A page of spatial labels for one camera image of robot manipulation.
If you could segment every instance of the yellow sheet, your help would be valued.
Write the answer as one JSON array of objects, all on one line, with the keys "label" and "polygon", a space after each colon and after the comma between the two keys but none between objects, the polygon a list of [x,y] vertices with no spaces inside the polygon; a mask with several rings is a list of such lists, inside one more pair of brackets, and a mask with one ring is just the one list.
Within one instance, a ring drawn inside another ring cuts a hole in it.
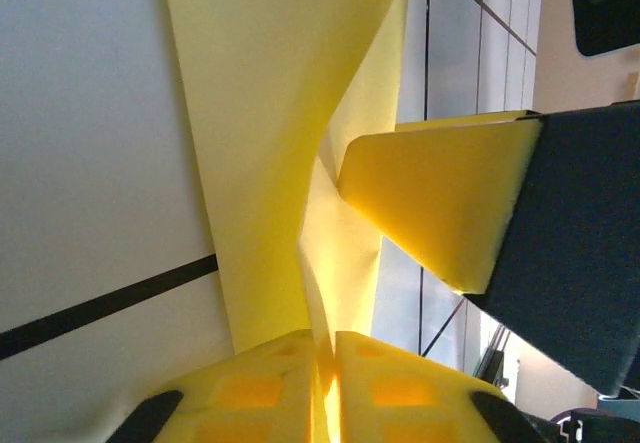
[{"label": "yellow sheet", "polygon": [[316,336],[368,333],[380,233],[335,175],[393,129],[406,0],[168,4],[236,352],[310,327],[301,254]]}]

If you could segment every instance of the black rubber pad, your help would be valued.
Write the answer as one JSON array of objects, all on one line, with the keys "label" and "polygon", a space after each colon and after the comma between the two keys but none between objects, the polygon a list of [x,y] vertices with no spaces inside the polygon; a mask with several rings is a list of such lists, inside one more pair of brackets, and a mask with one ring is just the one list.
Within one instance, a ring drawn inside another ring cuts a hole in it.
[{"label": "black rubber pad", "polygon": [[565,422],[570,435],[575,432],[576,425],[582,426],[583,443],[638,443],[640,441],[640,423],[626,418],[609,415],[598,415],[592,412],[574,410],[571,421]]},{"label": "black rubber pad", "polygon": [[160,393],[140,403],[107,443],[152,443],[171,418],[184,395],[178,390]]},{"label": "black rubber pad", "polygon": [[508,401],[477,391],[471,401],[500,443],[548,443]]},{"label": "black rubber pad", "polygon": [[615,395],[640,344],[640,103],[543,122],[487,293],[467,298]]},{"label": "black rubber pad", "polygon": [[553,423],[544,418],[538,418],[537,416],[530,415],[522,412],[522,416],[533,426],[545,441],[553,443],[565,443],[564,439],[560,439],[560,425]]}]

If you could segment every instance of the white wall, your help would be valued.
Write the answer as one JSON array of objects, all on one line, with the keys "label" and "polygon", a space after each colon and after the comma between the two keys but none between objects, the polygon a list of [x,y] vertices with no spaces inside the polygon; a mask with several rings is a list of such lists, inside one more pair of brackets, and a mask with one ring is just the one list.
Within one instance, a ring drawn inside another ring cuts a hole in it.
[{"label": "white wall", "polygon": [[[213,247],[164,0],[0,8],[2,332]],[[154,386],[230,354],[205,276],[3,360],[0,440],[104,436]]]},{"label": "white wall", "polygon": [[571,0],[542,0],[534,109],[541,112],[605,106],[629,98],[636,52],[586,59],[574,40]]},{"label": "white wall", "polygon": [[595,408],[597,393],[531,345],[521,342],[516,406],[541,418]]}]

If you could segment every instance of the black block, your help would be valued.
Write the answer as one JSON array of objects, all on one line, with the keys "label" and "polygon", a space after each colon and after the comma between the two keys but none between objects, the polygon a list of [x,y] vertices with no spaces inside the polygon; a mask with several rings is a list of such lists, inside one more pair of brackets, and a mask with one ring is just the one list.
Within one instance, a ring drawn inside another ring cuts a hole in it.
[{"label": "black block", "polygon": [[485,295],[467,295],[604,394],[640,344],[640,103],[542,117]]},{"label": "black block", "polygon": [[172,390],[144,400],[109,437],[107,443],[152,443],[183,396],[180,391]]},{"label": "black block", "polygon": [[476,391],[471,395],[473,406],[482,415],[500,443],[552,443],[511,403],[495,395]]}]

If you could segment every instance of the black stripe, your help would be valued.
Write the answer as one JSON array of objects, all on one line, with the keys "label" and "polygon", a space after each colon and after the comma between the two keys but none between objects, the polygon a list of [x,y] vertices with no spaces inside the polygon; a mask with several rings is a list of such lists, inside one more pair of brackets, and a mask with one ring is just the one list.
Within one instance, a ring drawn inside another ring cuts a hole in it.
[{"label": "black stripe", "polygon": [[508,401],[484,391],[474,391],[469,396],[500,443],[545,443],[540,433]]},{"label": "black stripe", "polygon": [[[511,13],[513,13],[513,0],[509,0],[509,21],[511,21]],[[509,49],[511,48],[511,38],[507,38],[507,68],[504,72],[504,98],[502,99],[503,107],[507,108],[507,86],[509,85]]]},{"label": "black stripe", "polygon": [[0,334],[0,361],[218,270],[209,255]]},{"label": "black stripe", "polygon": [[449,317],[446,319],[446,321],[444,322],[444,324],[442,325],[442,327],[440,328],[440,330],[438,331],[436,336],[433,337],[433,340],[431,340],[431,343],[429,343],[429,345],[427,345],[427,349],[422,352],[421,356],[425,357],[425,356],[427,356],[429,351],[431,351],[431,348],[433,348],[433,345],[436,344],[436,342],[438,341],[438,339],[440,338],[442,333],[444,333],[444,330],[447,329],[447,326],[449,326],[449,323],[451,323],[451,320],[453,320],[453,317],[456,316],[456,313],[458,312],[458,310],[460,309],[460,307],[462,306],[464,301],[465,301],[464,298],[460,298],[460,301],[458,302],[456,307],[453,309],[453,311],[451,312]]},{"label": "black stripe", "polygon": [[429,104],[429,14],[431,13],[431,0],[427,0],[427,24],[425,26],[424,41],[424,119],[428,120],[428,104]]},{"label": "black stripe", "polygon": [[462,371],[467,362],[467,328],[469,327],[469,302],[464,303],[464,336],[462,337]]},{"label": "black stripe", "polygon": [[491,8],[489,8],[489,7],[487,6],[487,4],[486,4],[484,1],[482,1],[482,0],[473,0],[473,1],[475,1],[478,5],[480,5],[480,7],[481,7],[484,11],[486,11],[487,13],[489,13],[489,15],[491,15],[491,17],[492,17],[494,20],[496,20],[496,21],[500,24],[500,26],[502,26],[505,30],[507,30],[507,32],[508,32],[511,36],[513,36],[516,40],[518,40],[518,42],[519,42],[522,46],[524,46],[524,47],[525,47],[525,48],[526,48],[526,49],[527,49],[527,50],[528,50],[532,55],[536,56],[536,52],[535,52],[535,51],[533,51],[533,49],[532,49],[529,45],[527,45],[527,43],[526,43],[522,38],[520,38],[520,37],[519,37],[519,36],[518,36],[518,35],[517,35],[517,34],[516,34],[516,33],[515,33],[515,32],[514,32],[510,27],[509,27],[509,25],[507,25],[504,21],[502,21],[502,19],[501,19],[498,15],[496,15],[496,14],[495,14],[495,12],[494,12]]},{"label": "black stripe", "polygon": [[478,71],[476,72],[476,113],[480,111],[480,63],[482,62],[482,19],[484,11],[480,10],[480,30],[478,31]]},{"label": "black stripe", "polygon": [[422,314],[423,314],[423,303],[422,303],[422,295],[424,293],[424,267],[420,267],[420,309],[418,311],[418,354],[422,354]]},{"label": "black stripe", "polygon": [[184,398],[178,390],[144,400],[107,440],[107,443],[153,443]]}]

